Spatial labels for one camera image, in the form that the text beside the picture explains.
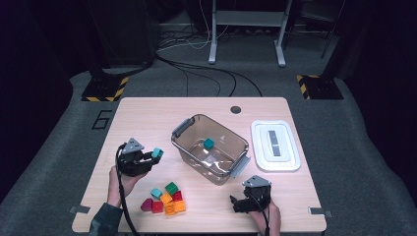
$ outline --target hand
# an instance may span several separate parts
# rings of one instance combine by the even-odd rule
[[[125,197],[128,197],[132,193],[133,188],[136,183],[142,178],[144,178],[148,173],[141,174],[135,177],[130,177],[122,174],[122,185],[125,190]],[[108,183],[108,194],[107,194],[107,203],[109,205],[120,207],[122,202],[120,200],[119,193],[119,180],[117,179],[117,170],[116,166],[112,166],[109,172],[109,183]]]
[[[264,215],[260,211],[249,211],[248,213],[254,219],[261,234],[265,236],[267,225]],[[264,209],[264,213],[267,217],[269,215],[269,236],[279,236],[281,229],[281,212],[279,211],[279,207],[276,206],[273,200],[270,200],[269,206]]]

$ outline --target sleeve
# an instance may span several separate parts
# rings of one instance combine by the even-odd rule
[[[89,236],[115,235],[119,229],[123,210],[104,203],[89,226]]]

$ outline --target black cable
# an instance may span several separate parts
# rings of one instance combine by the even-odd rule
[[[248,196],[251,197],[255,201],[255,203],[257,204],[257,206],[260,209],[261,213],[263,214],[264,220],[265,220],[265,224],[267,226],[267,228],[265,229],[265,235],[264,236],[269,236],[269,220],[268,220],[267,215],[264,212],[264,209],[262,208],[260,202],[258,202],[258,200],[251,193],[248,193]]]
[[[260,89],[258,88],[258,86],[253,81],[251,81],[249,78],[247,78],[247,77],[245,77],[245,76],[243,76],[243,75],[241,75],[239,73],[231,72],[231,71],[227,71],[227,70],[223,70],[223,69],[218,69],[218,68],[213,68],[213,67],[198,66],[198,65],[193,65],[193,64],[188,64],[188,63],[182,63],[182,62],[174,62],[174,61],[170,61],[170,60],[167,60],[165,58],[162,58],[162,57],[160,57],[157,54],[155,55],[155,58],[158,59],[159,61],[162,61],[162,62],[167,63],[169,65],[181,66],[181,67],[185,67],[187,69],[205,69],[205,70],[219,71],[219,72],[223,72],[223,73],[228,74],[235,81],[235,85],[234,85],[233,91],[232,91],[232,93],[229,94],[229,96],[232,96],[233,92],[236,89],[236,78],[233,75],[240,76],[240,77],[244,78],[245,80],[247,80],[249,83],[251,83],[255,87],[255,89],[258,91],[258,93],[260,94],[260,96],[263,96],[262,93],[261,93],[261,91],[260,91]]]
[[[133,225],[133,223],[132,223],[132,219],[130,217],[130,214],[129,214],[129,211],[128,211],[128,207],[126,205],[125,189],[123,188],[123,184],[122,184],[122,173],[119,171],[118,164],[117,164],[117,159],[119,157],[119,152],[125,146],[126,146],[126,143],[124,145],[120,146],[117,149],[117,152],[116,152],[116,172],[117,172],[117,180],[119,181],[120,200],[122,202],[123,213],[125,214],[126,221],[127,221],[128,225],[129,225],[129,227],[131,228],[132,233],[135,236],[140,236],[140,234],[136,231],[135,225]]]
[[[193,40],[199,38],[200,36],[197,33],[191,33],[184,36],[176,36],[175,31],[168,31],[173,33],[172,36],[166,37],[159,45],[159,50],[174,46],[179,41],[187,41],[189,43],[192,43]]]
[[[197,74],[197,73],[194,73],[194,72],[191,72],[191,71],[187,71],[187,70],[184,70],[184,69],[182,69],[181,67],[179,67],[179,66],[176,66],[176,65],[171,65],[171,64],[169,64],[170,66],[172,66],[172,67],[174,67],[174,68],[176,68],[176,69],[178,69],[178,70],[180,70],[181,72],[183,72],[184,74],[185,74],[185,76],[187,77],[187,96],[188,96],[188,81],[189,81],[189,76],[188,76],[188,74],[187,73],[190,73],[190,74],[193,74],[193,75],[196,75],[196,76],[199,76],[199,77],[203,77],[203,78],[207,78],[207,79],[209,79],[209,80],[211,80],[211,81],[214,81],[216,84],[217,84],[217,86],[218,86],[218,91],[217,91],[217,94],[215,95],[215,96],[218,96],[219,94],[220,94],[220,91],[221,91],[221,86],[220,86],[220,83],[217,81],[217,80],[215,80],[215,79],[213,79],[213,78],[210,78],[210,77],[208,77],[208,76],[204,76],[204,75],[200,75],[200,74]]]
[[[212,81],[216,82],[216,83],[217,83],[217,85],[218,85],[218,92],[217,92],[217,95],[216,95],[216,96],[218,96],[218,95],[220,94],[220,91],[221,91],[221,86],[220,86],[220,83],[219,83],[217,80],[215,80],[215,79],[213,79],[213,78],[210,78],[210,77],[208,77],[208,76],[200,75],[200,74],[197,74],[197,73],[194,73],[194,72],[191,72],[191,71],[187,71],[187,70],[184,70],[184,69],[182,69],[182,68],[181,68],[181,67],[183,67],[183,68],[187,68],[187,69],[201,70],[202,68],[200,68],[199,66],[195,66],[195,65],[191,65],[191,64],[188,64],[188,65],[186,65],[186,66],[184,66],[184,65],[177,65],[177,64],[179,64],[178,62],[173,62],[173,61],[169,61],[169,60],[166,60],[166,59],[163,59],[163,61],[162,61],[162,62],[165,62],[165,63],[167,63],[168,65],[170,65],[170,66],[172,66],[172,67],[174,67],[174,68],[176,68],[176,69],[178,69],[178,70],[183,71],[184,73],[188,72],[188,73],[190,73],[190,74],[193,74],[193,75],[196,75],[196,76],[200,76],[200,77],[203,77],[203,78],[207,78],[207,79],[209,79],[209,80],[212,80]],[[229,96],[231,96],[231,95],[233,94],[233,91],[235,91],[235,90],[236,90],[236,85],[237,85],[237,82],[236,82],[236,78],[235,78],[233,75],[231,75],[231,74],[229,73],[229,76],[231,76],[231,77],[233,78],[233,81],[234,81],[233,90],[232,90],[232,92],[231,92],[231,93],[230,93],[230,95],[229,95]]]

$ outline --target yellow and black tape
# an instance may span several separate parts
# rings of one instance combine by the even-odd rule
[[[303,94],[304,99],[310,99],[309,91],[307,90],[307,86],[304,83],[305,78],[319,78],[319,76],[305,76],[305,75],[297,75],[298,85],[300,86],[301,93]]]
[[[126,84],[128,83],[129,78],[126,77],[125,79],[123,79],[120,82],[120,86],[119,88],[115,91],[114,95],[110,95],[110,96],[104,96],[104,97],[100,97],[100,96],[86,96],[82,98],[82,101],[117,101],[119,100],[120,96],[123,93],[123,90],[125,89]]]

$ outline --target metal stand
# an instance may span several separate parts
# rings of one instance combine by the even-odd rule
[[[253,27],[280,27],[279,37],[274,41],[276,58],[279,67],[285,67],[285,59],[282,52],[282,39],[288,21],[292,0],[288,0],[285,12],[243,12],[243,11],[217,11],[216,0],[212,1],[212,37],[208,62],[215,63],[217,51],[216,26],[253,26]]]

